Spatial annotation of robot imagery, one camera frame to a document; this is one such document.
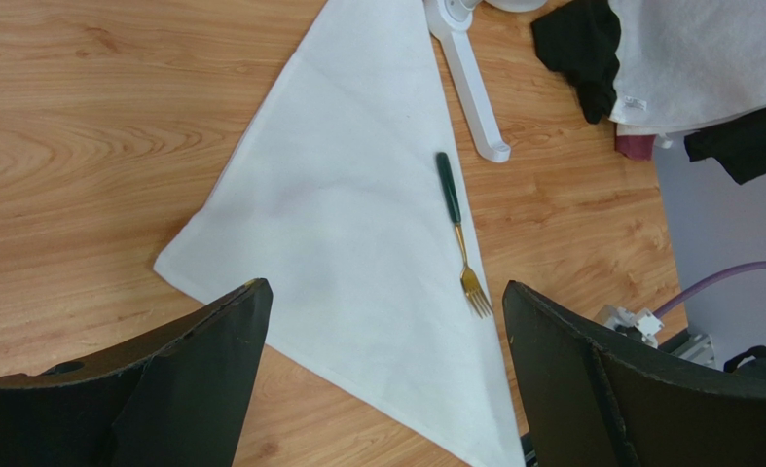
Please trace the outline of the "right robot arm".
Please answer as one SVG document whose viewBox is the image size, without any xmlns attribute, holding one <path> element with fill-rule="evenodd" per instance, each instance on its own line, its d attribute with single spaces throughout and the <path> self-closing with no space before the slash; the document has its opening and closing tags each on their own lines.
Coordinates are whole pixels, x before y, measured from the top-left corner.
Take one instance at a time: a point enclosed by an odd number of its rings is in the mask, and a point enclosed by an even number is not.
<svg viewBox="0 0 766 467">
<path fill-rule="evenodd" d="M 723 365 L 726 373 L 766 373 L 766 346 L 757 345 L 737 354 Z"/>
</svg>

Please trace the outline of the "green handled gold fork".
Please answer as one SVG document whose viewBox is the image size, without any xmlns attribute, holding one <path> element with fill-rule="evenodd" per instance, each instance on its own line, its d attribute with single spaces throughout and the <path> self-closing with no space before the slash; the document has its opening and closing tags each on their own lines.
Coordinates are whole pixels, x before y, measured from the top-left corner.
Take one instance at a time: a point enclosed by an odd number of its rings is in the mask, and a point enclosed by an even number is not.
<svg viewBox="0 0 766 467">
<path fill-rule="evenodd" d="M 491 317 L 493 315 L 492 305 L 486 296 L 477 274 L 469 265 L 462 225 L 462 214 L 450 158 L 446 153 L 439 152 L 435 155 L 435 163 L 438 169 L 446 207 L 451 222 L 454 225 L 456 241 L 461 253 L 462 271 L 460 274 L 460 284 L 462 291 L 478 317 Z"/>
</svg>

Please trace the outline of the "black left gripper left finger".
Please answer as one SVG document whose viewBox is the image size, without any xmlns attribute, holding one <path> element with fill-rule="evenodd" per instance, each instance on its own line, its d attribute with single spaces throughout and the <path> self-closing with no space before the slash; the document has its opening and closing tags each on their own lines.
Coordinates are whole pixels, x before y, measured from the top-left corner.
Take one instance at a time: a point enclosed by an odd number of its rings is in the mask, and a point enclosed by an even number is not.
<svg viewBox="0 0 766 467">
<path fill-rule="evenodd" d="M 0 377 L 0 466 L 229 466 L 265 346 L 263 278 L 96 353 Z"/>
</svg>

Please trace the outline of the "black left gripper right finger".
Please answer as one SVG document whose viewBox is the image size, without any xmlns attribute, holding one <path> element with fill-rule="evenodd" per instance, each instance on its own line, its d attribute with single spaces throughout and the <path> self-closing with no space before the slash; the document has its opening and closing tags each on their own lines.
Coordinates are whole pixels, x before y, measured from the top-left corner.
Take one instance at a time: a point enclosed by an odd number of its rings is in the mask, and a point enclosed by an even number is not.
<svg viewBox="0 0 766 467">
<path fill-rule="evenodd" d="M 521 282 L 503 310 L 539 465 L 766 466 L 766 373 L 680 359 Z"/>
</svg>

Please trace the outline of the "white cloth napkin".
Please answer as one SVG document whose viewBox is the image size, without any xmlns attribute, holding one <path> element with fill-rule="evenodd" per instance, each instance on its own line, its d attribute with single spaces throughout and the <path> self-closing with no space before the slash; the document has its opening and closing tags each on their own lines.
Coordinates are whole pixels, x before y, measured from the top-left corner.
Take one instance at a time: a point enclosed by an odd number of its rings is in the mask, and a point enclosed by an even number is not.
<svg viewBox="0 0 766 467">
<path fill-rule="evenodd" d="M 274 292 L 267 342 L 472 466 L 524 453 L 492 318 L 459 281 L 435 162 L 465 189 L 420 1 L 329 1 L 155 272 L 208 304 Z"/>
</svg>

